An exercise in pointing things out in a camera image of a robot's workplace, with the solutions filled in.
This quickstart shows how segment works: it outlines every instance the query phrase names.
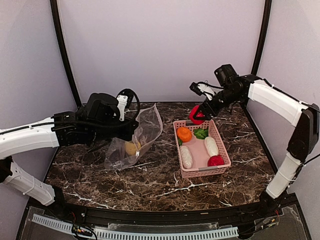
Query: lavender wall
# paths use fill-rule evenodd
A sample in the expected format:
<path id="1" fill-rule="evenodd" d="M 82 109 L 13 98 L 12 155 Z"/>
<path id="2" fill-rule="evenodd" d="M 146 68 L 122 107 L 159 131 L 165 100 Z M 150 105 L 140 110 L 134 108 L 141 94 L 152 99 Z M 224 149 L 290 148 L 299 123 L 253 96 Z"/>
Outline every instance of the lavender wall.
<path id="1" fill-rule="evenodd" d="M 0 129 L 75 110 L 60 57 L 48 0 L 0 2 Z M 43 180 L 54 149 L 14 155 Z M 0 239 L 13 240 L 28 198 L 0 184 Z"/>
<path id="2" fill-rule="evenodd" d="M 81 99 L 132 88 L 142 101 L 199 101 L 193 81 L 218 83 L 231 63 L 250 72 L 264 0 L 61 0 Z"/>
<path id="3" fill-rule="evenodd" d="M 313 0 L 273 1 L 261 66 L 258 75 L 267 78 L 283 91 L 320 105 L 320 3 Z M 251 102 L 256 124 L 278 166 L 282 163 L 293 133 L 284 119 Z M 320 144 L 311 157 L 320 153 Z M 314 160 L 300 173 L 289 189 L 296 192 L 312 239 L 320 239 L 320 159 Z"/>

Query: black frame pole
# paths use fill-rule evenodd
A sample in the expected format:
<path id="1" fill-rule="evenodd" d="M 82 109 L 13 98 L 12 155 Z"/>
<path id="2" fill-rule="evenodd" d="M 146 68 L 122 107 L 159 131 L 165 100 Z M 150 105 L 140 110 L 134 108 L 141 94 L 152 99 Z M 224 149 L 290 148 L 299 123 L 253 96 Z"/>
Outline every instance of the black frame pole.
<path id="1" fill-rule="evenodd" d="M 68 54 L 67 54 L 64 35 L 62 32 L 62 28 L 61 28 L 57 0 L 50 0 L 50 5 L 51 5 L 52 18 L 53 18 L 53 24 L 54 24 L 54 28 L 55 28 L 56 39 L 58 41 L 64 70 L 65 70 L 66 76 L 68 78 L 68 82 L 69 82 L 69 85 L 70 85 L 70 88 L 72 91 L 72 95 L 73 95 L 73 99 L 75 101 L 75 104 L 78 108 L 80 108 L 82 105 L 82 102 L 81 102 L 81 99 L 79 96 L 79 92 L 78 92 L 78 89 L 76 86 L 74 76 L 72 74 L 72 70 L 71 70 L 71 66 L 70 66 L 70 62 L 69 62 L 69 58 L 68 58 Z"/>
<path id="2" fill-rule="evenodd" d="M 257 73 L 258 73 L 258 68 L 260 65 L 262 52 L 264 50 L 266 36 L 267 36 L 267 29 L 268 29 L 268 24 L 269 24 L 269 18 L 270 18 L 270 12 L 271 12 L 271 3 L 272 3 L 272 0 L 265 0 L 265 2 L 264 2 L 264 11 L 263 11 L 259 41 L 258 41 L 258 45 L 256 47 L 255 57 L 254 57 L 252 70 L 251 70 L 251 74 L 253 74 L 253 75 L 257 75 Z"/>

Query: yellow potato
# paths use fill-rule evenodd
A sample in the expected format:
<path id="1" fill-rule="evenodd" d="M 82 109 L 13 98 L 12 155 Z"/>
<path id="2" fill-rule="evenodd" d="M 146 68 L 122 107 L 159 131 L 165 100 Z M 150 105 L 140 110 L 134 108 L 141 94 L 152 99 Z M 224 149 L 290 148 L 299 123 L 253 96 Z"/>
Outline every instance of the yellow potato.
<path id="1" fill-rule="evenodd" d="M 138 146 L 137 146 L 137 147 L 138 147 L 138 150 L 140 150 L 140 148 L 141 148 L 140 142 L 138 142 L 137 145 L 138 145 Z M 126 152 L 129 156 L 135 155 L 135 154 L 136 154 L 136 151 L 137 151 L 136 145 L 135 145 L 132 141 L 126 141 L 125 144 L 124 144 L 124 149 L 125 149 L 125 152 Z"/>

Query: plastic bag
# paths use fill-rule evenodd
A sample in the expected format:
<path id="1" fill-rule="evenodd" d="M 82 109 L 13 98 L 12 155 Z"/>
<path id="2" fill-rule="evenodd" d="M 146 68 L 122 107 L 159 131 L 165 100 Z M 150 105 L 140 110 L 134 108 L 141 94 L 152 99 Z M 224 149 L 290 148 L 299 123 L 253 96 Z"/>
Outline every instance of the plastic bag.
<path id="1" fill-rule="evenodd" d="M 160 136 L 163 124 L 156 105 L 140 111 L 136 120 L 139 126 L 127 142 L 114 137 L 104 161 L 107 170 L 124 170 L 136 164 Z"/>

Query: marble tabletop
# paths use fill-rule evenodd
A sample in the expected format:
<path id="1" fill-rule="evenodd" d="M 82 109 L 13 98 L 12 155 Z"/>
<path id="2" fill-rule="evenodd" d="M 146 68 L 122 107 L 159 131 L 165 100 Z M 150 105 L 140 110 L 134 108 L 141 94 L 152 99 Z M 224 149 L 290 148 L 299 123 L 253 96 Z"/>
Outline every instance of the marble tabletop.
<path id="1" fill-rule="evenodd" d="M 142 103 L 141 108 L 154 103 Z M 274 176 L 264 150 L 240 106 L 224 109 L 214 122 L 231 159 L 221 175 L 182 178 L 173 122 L 187 120 L 194 102 L 156 103 L 163 132 L 138 163 L 106 171 L 109 145 L 61 147 L 46 183 L 60 187 L 68 203 L 131 211 L 190 211 L 257 202 Z"/>

